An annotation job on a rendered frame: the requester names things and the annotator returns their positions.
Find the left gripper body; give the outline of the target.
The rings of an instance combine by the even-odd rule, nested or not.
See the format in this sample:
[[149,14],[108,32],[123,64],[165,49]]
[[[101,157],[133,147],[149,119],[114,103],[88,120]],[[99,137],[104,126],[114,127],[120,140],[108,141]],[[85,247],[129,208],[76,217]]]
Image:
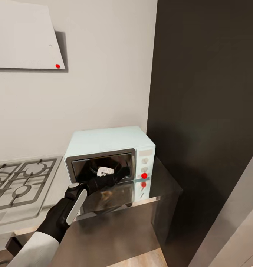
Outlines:
[[101,190],[106,186],[113,187],[115,185],[113,176],[109,174],[97,176],[96,178],[93,178],[93,180],[95,180],[97,184],[97,191]]

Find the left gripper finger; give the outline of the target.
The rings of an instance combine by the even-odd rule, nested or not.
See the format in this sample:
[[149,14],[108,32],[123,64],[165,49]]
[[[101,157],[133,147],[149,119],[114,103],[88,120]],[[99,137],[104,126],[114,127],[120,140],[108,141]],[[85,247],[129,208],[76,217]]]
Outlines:
[[124,174],[123,175],[120,175],[120,176],[117,176],[114,178],[114,184],[117,184],[119,183],[124,177]]

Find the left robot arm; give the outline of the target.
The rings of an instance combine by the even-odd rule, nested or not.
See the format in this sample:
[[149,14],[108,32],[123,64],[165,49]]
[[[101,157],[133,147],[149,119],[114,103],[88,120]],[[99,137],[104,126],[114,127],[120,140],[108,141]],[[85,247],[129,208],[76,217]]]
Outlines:
[[99,167],[97,177],[71,184],[56,206],[7,267],[49,267],[67,229],[81,209],[87,196],[119,183],[123,175],[113,178],[114,169]]

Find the microwave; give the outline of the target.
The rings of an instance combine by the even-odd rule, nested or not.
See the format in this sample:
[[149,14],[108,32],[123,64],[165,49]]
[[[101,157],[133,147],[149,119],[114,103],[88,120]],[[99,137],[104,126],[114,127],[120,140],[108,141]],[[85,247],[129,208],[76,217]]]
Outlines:
[[97,177],[99,167],[114,169],[119,182],[152,176],[155,144],[139,126],[76,131],[64,155],[71,184]]

